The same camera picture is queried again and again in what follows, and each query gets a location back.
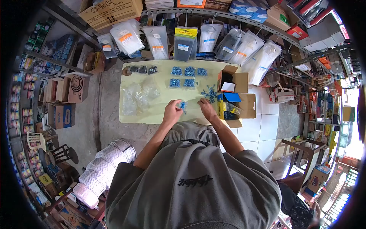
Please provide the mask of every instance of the open cardboard box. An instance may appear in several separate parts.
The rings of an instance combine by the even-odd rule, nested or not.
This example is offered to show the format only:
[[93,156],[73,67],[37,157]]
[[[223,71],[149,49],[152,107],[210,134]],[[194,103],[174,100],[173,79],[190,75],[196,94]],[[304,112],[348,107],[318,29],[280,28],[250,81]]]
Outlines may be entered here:
[[217,113],[220,119],[224,120],[224,96],[241,109],[240,115],[235,114],[235,120],[225,120],[230,128],[242,127],[240,118],[255,118],[255,94],[221,93],[217,97]]
[[[248,93],[248,73],[239,72],[236,73],[238,67],[233,65],[226,65],[217,76],[217,92],[235,92],[235,93]],[[232,83],[224,82],[222,84],[222,73],[229,73],[232,75]]]

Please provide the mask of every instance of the yellow table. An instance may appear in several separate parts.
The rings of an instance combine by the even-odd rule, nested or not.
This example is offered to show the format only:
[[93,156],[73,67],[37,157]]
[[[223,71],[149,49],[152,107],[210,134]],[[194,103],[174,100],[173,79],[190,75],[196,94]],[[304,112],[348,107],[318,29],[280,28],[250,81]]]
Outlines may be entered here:
[[[201,92],[203,89],[208,92],[207,85],[212,87],[215,84],[217,86],[217,74],[227,65],[228,63],[214,62],[206,60],[191,60],[189,62],[180,62],[175,60],[150,60],[134,63],[125,63],[123,68],[126,66],[157,66],[158,72],[152,75],[141,75],[138,73],[132,73],[130,76],[122,75],[121,87],[120,87],[120,98],[119,98],[119,121],[126,123],[155,123],[160,124],[163,120],[164,109],[168,102],[172,99],[182,99],[187,102],[186,115],[183,114],[179,121],[195,121],[200,124],[209,124],[209,122],[203,116],[197,101],[202,98]],[[233,64],[238,67],[237,72],[241,72],[239,65]],[[200,77],[196,76],[198,86],[193,90],[184,90],[182,88],[185,77],[171,75],[172,67],[178,66],[182,68],[184,75],[184,68],[192,66],[194,68],[202,67],[207,69],[208,76]],[[128,87],[131,83],[141,83],[145,78],[153,77],[160,90],[160,97],[153,100],[150,103],[150,108],[139,116],[123,115],[122,106],[122,89]],[[169,88],[169,81],[171,78],[181,78],[181,88],[171,89]],[[217,109],[217,102],[213,104],[213,107]]]

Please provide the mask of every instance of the top cardboard box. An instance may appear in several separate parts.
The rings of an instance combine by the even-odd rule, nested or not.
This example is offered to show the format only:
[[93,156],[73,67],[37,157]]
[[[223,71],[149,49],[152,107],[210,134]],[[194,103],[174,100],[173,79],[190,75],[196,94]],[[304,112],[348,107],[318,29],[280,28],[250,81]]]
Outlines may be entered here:
[[142,0],[103,0],[93,6],[92,0],[83,0],[79,16],[95,30],[141,16]]
[[[248,93],[248,73],[238,72],[238,67],[233,65],[226,65],[217,76],[217,92],[235,92],[235,93]],[[232,81],[235,85],[222,83],[222,73],[229,73],[232,75]]]

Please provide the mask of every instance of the hanging plastic bag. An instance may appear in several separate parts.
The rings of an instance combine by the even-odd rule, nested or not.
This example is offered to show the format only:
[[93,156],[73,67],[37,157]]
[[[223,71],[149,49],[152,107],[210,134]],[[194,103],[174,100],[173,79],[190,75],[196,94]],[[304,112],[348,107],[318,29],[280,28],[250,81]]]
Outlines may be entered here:
[[242,38],[243,31],[240,29],[231,29],[214,50],[216,58],[219,60],[229,60],[242,44]]
[[106,59],[118,57],[112,37],[109,33],[97,37],[100,47],[103,50]]
[[146,35],[154,60],[168,60],[168,38],[166,26],[144,26],[142,30]]
[[264,46],[242,66],[249,73],[249,83],[258,86],[273,61],[281,54],[281,47],[268,40]]
[[175,28],[174,60],[189,60],[196,37],[197,29]]
[[134,28],[129,21],[119,23],[109,32],[116,41],[119,50],[128,56],[145,48],[137,34],[137,29]]
[[223,25],[203,24],[199,40],[199,52],[212,52]]
[[243,43],[240,45],[235,54],[229,59],[228,63],[240,64],[241,66],[249,60],[262,46],[264,40],[257,35],[248,31],[243,36]]

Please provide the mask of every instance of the blue box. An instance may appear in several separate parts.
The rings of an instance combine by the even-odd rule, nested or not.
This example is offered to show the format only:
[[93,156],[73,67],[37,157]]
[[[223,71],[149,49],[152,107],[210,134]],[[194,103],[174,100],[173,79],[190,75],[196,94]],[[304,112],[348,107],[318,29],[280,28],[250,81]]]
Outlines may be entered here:
[[235,0],[229,12],[263,23],[267,19],[269,5],[266,0]]

